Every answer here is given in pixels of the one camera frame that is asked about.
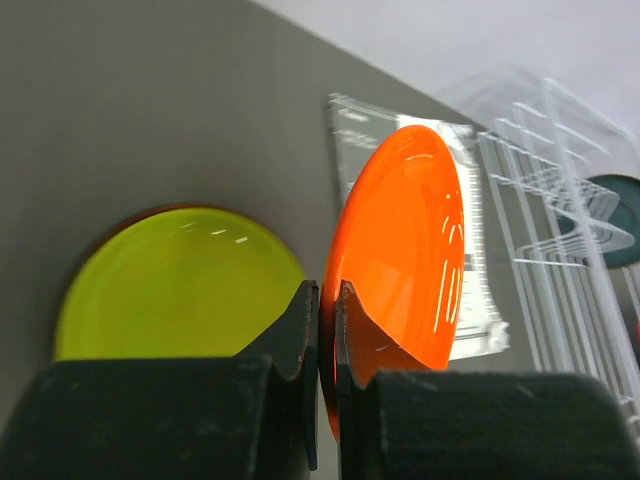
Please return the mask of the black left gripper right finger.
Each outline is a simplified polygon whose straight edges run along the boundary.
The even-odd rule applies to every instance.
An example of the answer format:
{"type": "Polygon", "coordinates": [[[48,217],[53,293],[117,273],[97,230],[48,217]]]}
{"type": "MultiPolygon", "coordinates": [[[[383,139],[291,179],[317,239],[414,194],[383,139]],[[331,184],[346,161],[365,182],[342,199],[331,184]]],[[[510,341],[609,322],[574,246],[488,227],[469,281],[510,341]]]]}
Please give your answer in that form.
{"type": "Polygon", "coordinates": [[[635,479],[639,451],[613,396],[575,374],[433,372],[365,313],[336,304],[344,479],[635,479]]]}

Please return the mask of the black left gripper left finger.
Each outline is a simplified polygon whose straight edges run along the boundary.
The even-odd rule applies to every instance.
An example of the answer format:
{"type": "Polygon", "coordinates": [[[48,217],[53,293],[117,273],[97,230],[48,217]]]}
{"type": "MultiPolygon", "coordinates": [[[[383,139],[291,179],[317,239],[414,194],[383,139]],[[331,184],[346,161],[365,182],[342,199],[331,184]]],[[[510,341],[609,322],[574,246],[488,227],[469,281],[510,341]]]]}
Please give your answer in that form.
{"type": "Polygon", "coordinates": [[[5,479],[306,479],[317,467],[318,286],[231,357],[58,361],[1,437],[5,479]]]}

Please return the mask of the lime green plate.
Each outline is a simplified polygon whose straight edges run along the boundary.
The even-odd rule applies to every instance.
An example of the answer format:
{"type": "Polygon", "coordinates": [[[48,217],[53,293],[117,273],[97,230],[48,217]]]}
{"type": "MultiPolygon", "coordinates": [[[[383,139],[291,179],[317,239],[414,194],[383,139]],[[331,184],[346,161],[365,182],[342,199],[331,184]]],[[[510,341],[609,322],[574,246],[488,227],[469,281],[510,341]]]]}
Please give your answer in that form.
{"type": "Polygon", "coordinates": [[[81,263],[61,302],[63,360],[238,354],[286,310],[306,274],[259,223],[188,208],[118,228],[81,263]]]}

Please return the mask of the orange plate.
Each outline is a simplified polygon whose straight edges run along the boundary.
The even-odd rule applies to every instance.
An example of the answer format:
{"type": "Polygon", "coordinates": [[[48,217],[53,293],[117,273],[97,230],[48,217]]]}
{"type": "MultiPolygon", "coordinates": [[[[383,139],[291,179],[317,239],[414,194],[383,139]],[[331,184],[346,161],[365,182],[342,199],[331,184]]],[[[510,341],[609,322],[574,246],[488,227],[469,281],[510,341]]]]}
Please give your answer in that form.
{"type": "Polygon", "coordinates": [[[341,212],[320,296],[320,379],[334,434],[336,306],[342,281],[365,313],[419,364],[444,370],[464,279],[463,195],[444,139],[402,127],[373,153],[341,212]]]}

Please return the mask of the red floral plate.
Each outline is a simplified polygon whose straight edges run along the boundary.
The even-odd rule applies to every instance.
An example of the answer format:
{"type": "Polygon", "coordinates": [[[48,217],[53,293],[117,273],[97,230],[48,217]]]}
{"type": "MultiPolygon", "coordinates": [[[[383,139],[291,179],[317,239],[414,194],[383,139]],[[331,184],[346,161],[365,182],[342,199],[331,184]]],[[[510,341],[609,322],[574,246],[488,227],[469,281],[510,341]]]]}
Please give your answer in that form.
{"type": "Polygon", "coordinates": [[[151,208],[136,212],[135,214],[130,215],[126,217],[124,220],[122,220],[121,222],[119,222],[117,224],[117,227],[126,228],[129,225],[132,225],[136,222],[139,222],[147,217],[150,217],[156,214],[164,213],[167,211],[179,210],[179,209],[188,209],[188,208],[205,208],[205,209],[216,209],[216,210],[227,211],[227,208],[223,208],[218,205],[214,205],[211,203],[204,203],[204,202],[180,202],[180,203],[166,204],[166,205],[155,206],[155,207],[151,207],[151,208]]]}

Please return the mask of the black plate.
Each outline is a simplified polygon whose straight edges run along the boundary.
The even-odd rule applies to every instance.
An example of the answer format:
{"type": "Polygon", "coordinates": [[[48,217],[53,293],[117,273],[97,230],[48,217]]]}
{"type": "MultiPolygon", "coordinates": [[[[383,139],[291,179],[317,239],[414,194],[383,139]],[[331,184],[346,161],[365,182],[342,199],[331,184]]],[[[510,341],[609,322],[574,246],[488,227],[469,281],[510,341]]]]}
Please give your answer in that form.
{"type": "MultiPolygon", "coordinates": [[[[591,232],[606,266],[626,267],[639,261],[639,180],[621,174],[603,174],[580,179],[578,189],[590,217],[591,232]]],[[[577,226],[575,206],[567,182],[557,177],[551,184],[557,212],[559,236],[548,252],[572,256],[584,263],[588,256],[584,236],[577,226]]]]}

